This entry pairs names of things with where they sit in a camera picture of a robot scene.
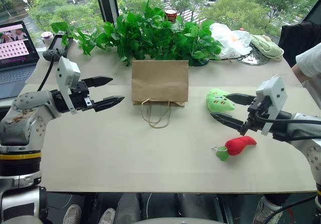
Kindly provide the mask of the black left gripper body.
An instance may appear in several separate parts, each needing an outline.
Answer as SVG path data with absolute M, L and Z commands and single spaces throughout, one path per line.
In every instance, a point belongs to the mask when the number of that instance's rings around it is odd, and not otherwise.
M 78 81 L 76 87 L 71 89 L 70 99 L 75 110 L 94 108 L 94 101 L 89 97 L 89 88 L 93 86 L 93 81 Z

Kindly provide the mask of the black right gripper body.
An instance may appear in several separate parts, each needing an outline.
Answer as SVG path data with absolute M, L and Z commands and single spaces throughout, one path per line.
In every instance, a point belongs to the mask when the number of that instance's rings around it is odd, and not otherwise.
M 254 98 L 248 107 L 248 118 L 241 127 L 240 134 L 245 135 L 249 130 L 257 132 L 262 130 L 265 121 L 262 120 L 268 116 L 266 113 L 270 107 L 270 97 L 265 96 L 263 99 Z

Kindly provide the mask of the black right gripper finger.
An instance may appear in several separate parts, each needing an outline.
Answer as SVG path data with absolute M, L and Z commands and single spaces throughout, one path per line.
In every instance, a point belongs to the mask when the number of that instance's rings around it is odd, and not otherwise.
M 240 105 L 251 105 L 256 99 L 256 96 L 242 94 L 242 93 L 232 93 L 225 96 L 230 101 L 240 104 Z
M 226 113 L 211 112 L 210 115 L 221 124 L 237 130 L 239 133 L 244 132 L 244 122 L 238 120 Z

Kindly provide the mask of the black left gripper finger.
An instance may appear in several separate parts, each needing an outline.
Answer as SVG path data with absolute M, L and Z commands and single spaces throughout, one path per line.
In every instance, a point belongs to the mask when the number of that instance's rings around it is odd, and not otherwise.
M 113 78 L 108 76 L 95 76 L 95 77 L 83 79 L 83 82 L 86 84 L 87 87 L 99 87 L 99 86 L 106 85 L 112 80 Z
M 101 101 L 95 102 L 93 108 L 96 112 L 112 108 L 124 100 L 124 96 L 110 96 Z

